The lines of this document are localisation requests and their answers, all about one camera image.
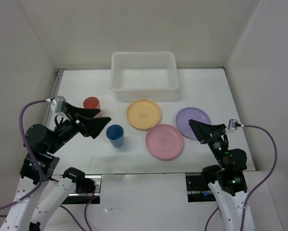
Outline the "white plastic bin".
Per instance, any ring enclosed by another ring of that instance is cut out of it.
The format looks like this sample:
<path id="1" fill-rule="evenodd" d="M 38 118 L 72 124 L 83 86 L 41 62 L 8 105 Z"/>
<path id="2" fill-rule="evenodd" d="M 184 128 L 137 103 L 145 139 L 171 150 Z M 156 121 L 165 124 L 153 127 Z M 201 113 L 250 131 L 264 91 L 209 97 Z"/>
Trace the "white plastic bin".
<path id="1" fill-rule="evenodd" d="M 124 102 L 175 101 L 179 95 L 175 55 L 169 51 L 115 52 L 109 87 Z"/>

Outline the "yellow plastic plate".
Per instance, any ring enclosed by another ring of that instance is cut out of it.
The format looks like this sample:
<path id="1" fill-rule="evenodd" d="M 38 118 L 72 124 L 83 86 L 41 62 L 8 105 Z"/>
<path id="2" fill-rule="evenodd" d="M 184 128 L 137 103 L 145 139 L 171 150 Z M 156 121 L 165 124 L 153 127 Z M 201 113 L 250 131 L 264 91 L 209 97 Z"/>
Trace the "yellow plastic plate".
<path id="1" fill-rule="evenodd" d="M 129 124 L 143 130 L 157 125 L 161 116 L 162 112 L 158 104 L 148 99 L 139 99 L 132 102 L 126 111 Z"/>

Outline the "pink plastic plate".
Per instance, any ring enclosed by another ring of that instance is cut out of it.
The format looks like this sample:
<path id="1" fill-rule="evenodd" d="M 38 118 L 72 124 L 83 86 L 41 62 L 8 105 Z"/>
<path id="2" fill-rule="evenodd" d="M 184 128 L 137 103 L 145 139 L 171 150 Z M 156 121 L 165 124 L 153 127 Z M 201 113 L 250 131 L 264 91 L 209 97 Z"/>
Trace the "pink plastic plate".
<path id="1" fill-rule="evenodd" d="M 145 142 L 149 153 L 164 161 L 177 158 L 184 146 L 179 130 L 168 124 L 152 127 L 146 135 Z"/>

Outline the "blue plastic cup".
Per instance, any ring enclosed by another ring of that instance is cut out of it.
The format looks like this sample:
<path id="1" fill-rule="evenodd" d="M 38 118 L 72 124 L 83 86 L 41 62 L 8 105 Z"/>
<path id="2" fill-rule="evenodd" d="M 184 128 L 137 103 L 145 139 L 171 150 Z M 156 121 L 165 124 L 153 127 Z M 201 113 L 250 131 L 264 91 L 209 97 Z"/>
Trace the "blue plastic cup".
<path id="1" fill-rule="evenodd" d="M 111 125 L 106 130 L 106 136 L 115 148 L 120 148 L 124 144 L 124 129 L 117 124 Z"/>

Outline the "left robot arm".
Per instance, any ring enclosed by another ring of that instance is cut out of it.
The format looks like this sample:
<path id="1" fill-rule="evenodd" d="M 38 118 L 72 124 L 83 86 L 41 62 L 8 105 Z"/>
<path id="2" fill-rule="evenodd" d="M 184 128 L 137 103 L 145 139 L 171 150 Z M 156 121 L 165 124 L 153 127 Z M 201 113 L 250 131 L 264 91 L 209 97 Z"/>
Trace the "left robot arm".
<path id="1" fill-rule="evenodd" d="M 51 110 L 62 119 L 55 121 L 53 130 L 43 124 L 34 124 L 24 130 L 25 110 L 44 102 L 50 103 Z M 28 154 L 20 170 L 13 202 L 1 207 L 9 209 L 1 231 L 42 231 L 69 194 L 84 190 L 94 193 L 95 181 L 86 178 L 83 171 L 69 167 L 50 194 L 39 201 L 60 160 L 54 154 L 78 133 L 83 137 L 97 138 L 111 121 L 110 117 L 99 117 L 99 113 L 100 109 L 75 107 L 64 97 L 33 101 L 22 108 L 19 129 Z"/>

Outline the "red plastic cup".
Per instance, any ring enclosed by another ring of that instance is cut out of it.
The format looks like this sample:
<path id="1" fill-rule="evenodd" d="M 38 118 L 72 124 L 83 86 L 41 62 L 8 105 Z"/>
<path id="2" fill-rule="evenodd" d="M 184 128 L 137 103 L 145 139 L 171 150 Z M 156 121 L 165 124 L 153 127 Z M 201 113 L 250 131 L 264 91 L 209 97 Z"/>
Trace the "red plastic cup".
<path id="1" fill-rule="evenodd" d="M 88 97 L 83 101 L 83 107 L 86 109 L 100 109 L 100 101 L 97 97 Z"/>

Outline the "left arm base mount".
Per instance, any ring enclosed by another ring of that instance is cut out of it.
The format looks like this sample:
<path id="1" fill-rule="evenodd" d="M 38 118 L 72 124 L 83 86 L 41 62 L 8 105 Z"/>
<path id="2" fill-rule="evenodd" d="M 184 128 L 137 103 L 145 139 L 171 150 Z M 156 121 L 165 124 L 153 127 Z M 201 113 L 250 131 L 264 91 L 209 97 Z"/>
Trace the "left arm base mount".
<path id="1" fill-rule="evenodd" d="M 86 184 L 70 193 L 63 201 L 63 205 L 85 205 L 90 199 L 90 204 L 100 203 L 101 175 L 86 175 Z"/>

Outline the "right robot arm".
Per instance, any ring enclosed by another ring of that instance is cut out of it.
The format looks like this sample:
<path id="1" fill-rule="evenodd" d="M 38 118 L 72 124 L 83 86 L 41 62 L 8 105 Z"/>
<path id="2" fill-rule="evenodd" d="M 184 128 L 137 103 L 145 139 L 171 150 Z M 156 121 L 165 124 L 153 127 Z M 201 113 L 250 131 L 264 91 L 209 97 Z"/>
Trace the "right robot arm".
<path id="1" fill-rule="evenodd" d="M 201 144 L 207 144 L 217 165 L 202 169 L 201 185 L 210 189 L 222 214 L 225 229 L 238 231 L 256 230 L 246 198 L 248 187 L 243 170 L 247 169 L 247 155 L 244 150 L 230 150 L 225 124 L 209 125 L 193 119 L 188 121 Z"/>

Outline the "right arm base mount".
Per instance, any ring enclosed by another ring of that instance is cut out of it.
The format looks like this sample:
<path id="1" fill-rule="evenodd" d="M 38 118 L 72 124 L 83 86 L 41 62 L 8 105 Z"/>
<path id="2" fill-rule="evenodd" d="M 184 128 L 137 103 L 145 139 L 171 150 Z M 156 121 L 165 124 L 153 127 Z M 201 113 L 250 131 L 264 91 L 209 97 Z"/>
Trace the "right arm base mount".
<path id="1" fill-rule="evenodd" d="M 215 202 L 216 198 L 200 173 L 186 173 L 188 202 Z"/>

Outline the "purple plastic plate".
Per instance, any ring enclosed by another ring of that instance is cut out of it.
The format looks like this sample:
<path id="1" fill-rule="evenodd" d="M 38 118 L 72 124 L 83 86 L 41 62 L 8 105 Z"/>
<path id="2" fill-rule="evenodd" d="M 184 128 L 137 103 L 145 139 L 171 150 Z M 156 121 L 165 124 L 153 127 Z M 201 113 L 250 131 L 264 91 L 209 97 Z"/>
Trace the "purple plastic plate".
<path id="1" fill-rule="evenodd" d="M 190 139 L 197 139 L 193 133 L 191 127 L 188 124 L 190 119 L 205 123 L 211 124 L 209 116 L 201 109 L 196 107 L 186 107 L 181 109 L 175 118 L 175 123 L 177 129 L 182 135 Z"/>

